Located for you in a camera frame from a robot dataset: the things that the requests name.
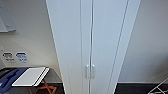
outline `floor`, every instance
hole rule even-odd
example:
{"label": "floor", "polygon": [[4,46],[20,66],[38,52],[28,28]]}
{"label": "floor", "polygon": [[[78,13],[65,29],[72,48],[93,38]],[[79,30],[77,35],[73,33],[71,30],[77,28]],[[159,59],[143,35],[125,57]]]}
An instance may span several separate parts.
{"label": "floor", "polygon": [[[62,84],[49,84],[57,87],[55,94],[65,94]],[[8,92],[4,94],[30,94],[27,87],[12,87]],[[47,90],[39,90],[37,94],[49,94]]]}
{"label": "floor", "polygon": [[[157,85],[158,84],[117,84],[115,94],[148,94],[148,92]],[[164,84],[159,88],[166,91],[168,89],[168,84]]]}
{"label": "floor", "polygon": [[[58,87],[55,94],[65,94],[63,84],[49,84]],[[148,94],[157,84],[117,84],[115,94]],[[168,84],[160,87],[162,90],[168,89]],[[26,87],[13,87],[4,94],[29,94]],[[48,94],[47,90],[40,90],[37,94]]]}

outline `white wall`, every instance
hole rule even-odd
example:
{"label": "white wall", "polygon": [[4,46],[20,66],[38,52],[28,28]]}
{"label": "white wall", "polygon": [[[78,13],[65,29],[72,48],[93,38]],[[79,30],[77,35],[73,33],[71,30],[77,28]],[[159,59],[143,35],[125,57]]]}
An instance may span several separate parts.
{"label": "white wall", "polygon": [[[16,60],[4,64],[7,67],[48,66],[60,76],[45,0],[3,1],[17,28],[15,32],[0,33],[0,45],[6,52],[12,52]],[[25,52],[29,62],[18,62],[17,52]]]}
{"label": "white wall", "polygon": [[120,83],[158,83],[168,77],[168,0],[142,0]]}
{"label": "white wall", "polygon": [[4,65],[4,63],[2,62],[2,60],[0,59],[0,69],[3,69],[3,68],[5,68],[5,65]]}

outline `wardrobe door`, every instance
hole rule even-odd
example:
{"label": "wardrobe door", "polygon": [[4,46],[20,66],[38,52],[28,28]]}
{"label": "wardrobe door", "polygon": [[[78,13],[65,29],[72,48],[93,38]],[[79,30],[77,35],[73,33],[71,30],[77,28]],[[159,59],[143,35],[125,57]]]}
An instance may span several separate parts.
{"label": "wardrobe door", "polygon": [[81,0],[83,93],[90,94],[92,0]]}
{"label": "wardrobe door", "polygon": [[94,0],[91,94],[107,94],[128,0]]}
{"label": "wardrobe door", "polygon": [[94,0],[91,94],[114,94],[140,0]]}
{"label": "wardrobe door", "polygon": [[[87,59],[89,58],[82,57],[88,53],[82,54],[83,51],[86,51],[82,50],[82,47],[87,47],[90,43],[82,45],[82,32],[84,32],[82,27],[86,28],[87,25],[81,24],[84,22],[89,25],[91,22],[90,20],[86,22],[84,18],[81,18],[81,14],[84,14],[84,8],[87,6],[81,4],[81,0],[47,0],[46,3],[65,94],[89,94],[89,78],[86,78],[85,74],[90,71],[86,71],[86,65],[89,65]],[[85,30],[87,32],[84,33],[85,36],[90,37],[88,33],[90,29],[89,31]]]}

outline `white wardrobe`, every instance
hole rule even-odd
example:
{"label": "white wardrobe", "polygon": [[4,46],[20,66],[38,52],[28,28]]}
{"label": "white wardrobe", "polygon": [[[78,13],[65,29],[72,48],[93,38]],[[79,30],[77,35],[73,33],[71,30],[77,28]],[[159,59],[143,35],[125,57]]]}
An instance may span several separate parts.
{"label": "white wardrobe", "polygon": [[114,94],[140,0],[46,0],[66,94]]}

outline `door handle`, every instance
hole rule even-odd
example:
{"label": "door handle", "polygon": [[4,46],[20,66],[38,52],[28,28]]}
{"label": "door handle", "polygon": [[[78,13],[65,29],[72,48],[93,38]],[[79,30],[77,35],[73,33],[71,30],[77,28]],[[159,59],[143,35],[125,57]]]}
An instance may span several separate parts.
{"label": "door handle", "polygon": [[90,78],[90,66],[86,65],[86,78]]}
{"label": "door handle", "polygon": [[95,78],[95,65],[92,65],[91,67],[91,78]]}

